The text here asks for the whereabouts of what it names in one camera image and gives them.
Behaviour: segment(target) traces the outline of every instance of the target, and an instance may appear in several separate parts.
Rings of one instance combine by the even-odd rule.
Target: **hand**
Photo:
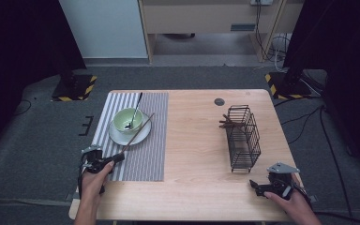
[[[297,186],[300,186],[300,182],[294,173],[292,173],[292,179]],[[272,192],[264,192],[264,196],[285,210],[295,223],[299,225],[321,225],[321,222],[315,216],[314,212],[299,191],[294,189],[291,198],[288,201]]]
[[[107,174],[113,169],[113,161],[99,173],[84,172],[82,175],[82,198],[74,224],[95,224],[100,204],[101,186],[107,182]]]

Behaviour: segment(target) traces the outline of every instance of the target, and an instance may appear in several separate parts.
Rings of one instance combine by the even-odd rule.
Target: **green bowl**
[[[126,108],[116,113],[112,122],[118,131],[123,133],[133,133],[140,128],[143,123],[143,113],[140,110],[137,110],[131,128],[125,129],[125,126],[131,122],[135,110],[135,108]]]

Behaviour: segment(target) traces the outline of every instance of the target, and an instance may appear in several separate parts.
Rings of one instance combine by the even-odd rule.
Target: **saucer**
[[[145,121],[148,120],[148,115],[146,114],[142,114],[142,123],[144,124]],[[130,145],[133,145],[133,144],[136,144],[136,143],[139,143],[141,142],[142,140],[144,140],[148,134],[150,133],[151,131],[151,127],[152,127],[152,123],[151,123],[151,120],[148,121],[148,123],[142,128],[142,131],[140,131],[140,133],[137,135],[137,137],[133,140],[133,142],[131,142]],[[135,135],[135,133],[132,133],[132,134],[124,134],[124,133],[121,133],[119,132],[115,126],[113,125],[113,121],[110,122],[110,127],[109,127],[109,135],[110,135],[110,138],[115,142],[115,143],[118,143],[118,144],[121,144],[121,145],[127,145],[128,142],[130,141],[130,139],[133,138],[133,136]]]

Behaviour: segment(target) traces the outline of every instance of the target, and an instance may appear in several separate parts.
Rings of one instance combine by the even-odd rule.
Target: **placemat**
[[[103,156],[119,153],[123,145],[110,138],[109,127],[114,115],[125,108],[136,107],[140,93],[109,93],[98,121],[93,144],[102,146]],[[141,142],[125,151],[125,160],[117,163],[109,175],[111,181],[162,181],[164,174],[168,93],[143,93],[139,109],[150,116],[152,128]]]

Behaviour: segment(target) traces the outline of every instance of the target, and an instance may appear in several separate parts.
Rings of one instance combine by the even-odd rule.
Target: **gray carpet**
[[[72,224],[68,217],[70,196],[76,188],[80,150],[89,146],[98,125],[107,93],[121,89],[245,89],[268,90],[264,79],[274,67],[90,67],[97,76],[85,101],[52,102],[58,76],[28,86],[19,115],[0,137],[0,199],[44,200],[64,206],[0,204],[0,224]],[[282,100],[273,99],[273,103]],[[281,122],[311,113],[321,99],[301,99],[276,107]],[[94,116],[87,136],[83,124]],[[350,157],[330,115],[322,112],[355,218],[360,218],[360,158]],[[283,125],[288,142],[295,140],[305,119]],[[300,138],[290,144],[301,170],[307,193],[318,201],[315,211],[348,216],[348,206],[331,150],[323,135],[320,111],[307,120]],[[323,224],[352,224],[335,217],[319,216]],[[98,224],[112,224],[100,221]]]

